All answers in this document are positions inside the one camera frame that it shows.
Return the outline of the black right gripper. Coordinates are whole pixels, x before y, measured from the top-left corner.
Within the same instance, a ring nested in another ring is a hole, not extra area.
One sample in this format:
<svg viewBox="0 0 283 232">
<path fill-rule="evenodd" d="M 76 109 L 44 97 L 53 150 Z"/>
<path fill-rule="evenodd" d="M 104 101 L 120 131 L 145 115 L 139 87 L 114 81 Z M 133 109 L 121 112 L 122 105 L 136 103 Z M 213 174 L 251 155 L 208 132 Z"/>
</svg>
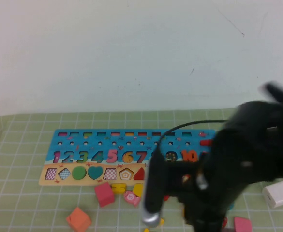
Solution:
<svg viewBox="0 0 283 232">
<path fill-rule="evenodd" d="M 203 176 L 203 162 L 169 162 L 166 194 L 176 197 L 184 206 L 184 221 L 196 232 L 220 232 L 226 213 L 210 205 L 210 195 L 199 184 Z"/>
</svg>

